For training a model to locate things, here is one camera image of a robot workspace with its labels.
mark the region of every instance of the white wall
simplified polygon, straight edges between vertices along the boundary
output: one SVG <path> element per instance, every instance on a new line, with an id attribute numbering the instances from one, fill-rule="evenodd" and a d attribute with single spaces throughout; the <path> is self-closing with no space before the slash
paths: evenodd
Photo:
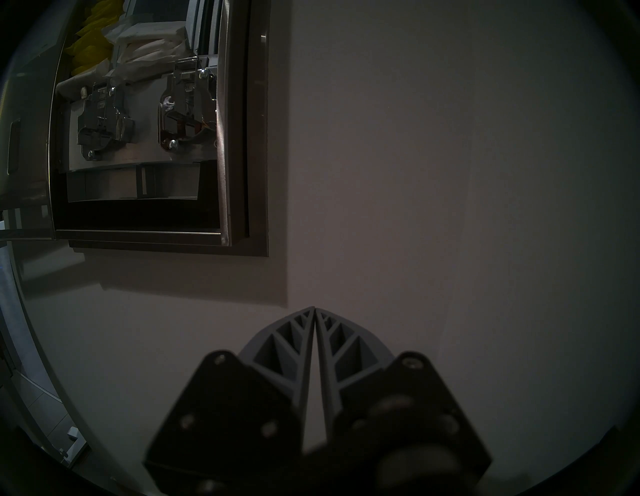
<path id="1" fill-rule="evenodd" d="M 271 21 L 271 258 L 14 245 L 85 437 L 153 493 L 140 461 L 200 359 L 317 305 L 435 361 L 496 493 L 563 468 L 640 376 L 640 100 L 606 37 L 551 0 L 275 1 Z M 316 373 L 310 394 L 307 446 Z"/>

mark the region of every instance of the yellow cloth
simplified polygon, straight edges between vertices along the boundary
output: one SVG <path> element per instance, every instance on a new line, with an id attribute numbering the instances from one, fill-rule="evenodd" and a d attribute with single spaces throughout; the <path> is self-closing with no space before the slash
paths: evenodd
<path id="1" fill-rule="evenodd" d="M 101 30 L 120 18 L 123 3 L 124 0 L 102 0 L 85 10 L 84 27 L 76 33 L 80 38 L 65 49 L 65 53 L 73 56 L 72 76 L 111 58 L 113 46 L 102 36 Z"/>

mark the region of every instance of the metal panel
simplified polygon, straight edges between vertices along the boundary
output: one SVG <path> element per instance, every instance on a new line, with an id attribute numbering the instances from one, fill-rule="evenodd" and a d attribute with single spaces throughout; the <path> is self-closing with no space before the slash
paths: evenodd
<path id="1" fill-rule="evenodd" d="M 197 45 L 196 38 L 196 25 L 198 21 L 198 14 L 201 13 L 200 4 L 204 4 L 204 0 L 189 0 L 189 6 L 187 7 L 187 20 L 185 22 L 185 28 L 187 29 L 187 46 L 193 50 Z"/>
<path id="2" fill-rule="evenodd" d="M 193 30 L 193 45 L 192 45 L 192 50 L 193 53 L 195 53 L 196 55 L 200 54 L 200 33 L 202 31 L 202 16 L 204 14 L 204 8 L 207 5 L 207 0 L 200 0 L 198 2 L 198 11 L 196 14 L 196 21 L 195 21 L 195 26 L 194 26 L 194 30 Z"/>
<path id="3" fill-rule="evenodd" d="M 167 198 L 196 200 L 200 165 L 147 164 L 122 169 L 70 172 L 69 202 Z"/>
<path id="4" fill-rule="evenodd" d="M 207 54 L 209 57 L 217 55 L 218 53 L 218 37 L 220 27 L 220 9 L 222 7 L 222 0 L 215 0 L 213 2 L 213 15 L 211 17 L 211 30 L 209 34 L 209 49 Z"/>

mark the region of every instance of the door handle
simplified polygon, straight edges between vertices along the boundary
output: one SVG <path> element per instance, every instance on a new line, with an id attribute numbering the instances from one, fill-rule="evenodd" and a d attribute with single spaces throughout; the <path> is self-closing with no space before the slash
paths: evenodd
<path id="1" fill-rule="evenodd" d="M 9 128 L 9 151 L 6 160 L 6 173 L 13 174 L 20 165 L 20 119 L 11 123 Z"/>

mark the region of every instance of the gray 3d-printed part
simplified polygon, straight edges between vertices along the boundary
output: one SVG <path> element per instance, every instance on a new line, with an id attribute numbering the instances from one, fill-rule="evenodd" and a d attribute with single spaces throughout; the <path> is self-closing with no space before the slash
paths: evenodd
<path id="1" fill-rule="evenodd" d="M 340 316 L 316 309 L 320 380 L 327 439 L 342 410 L 342 393 L 372 373 L 387 368 L 393 354 L 371 332 Z"/>
<path id="2" fill-rule="evenodd" d="M 245 365 L 253 367 L 291 399 L 291 408 L 303 423 L 313 325 L 314 308 L 305 308 L 265 327 L 238 354 Z"/>

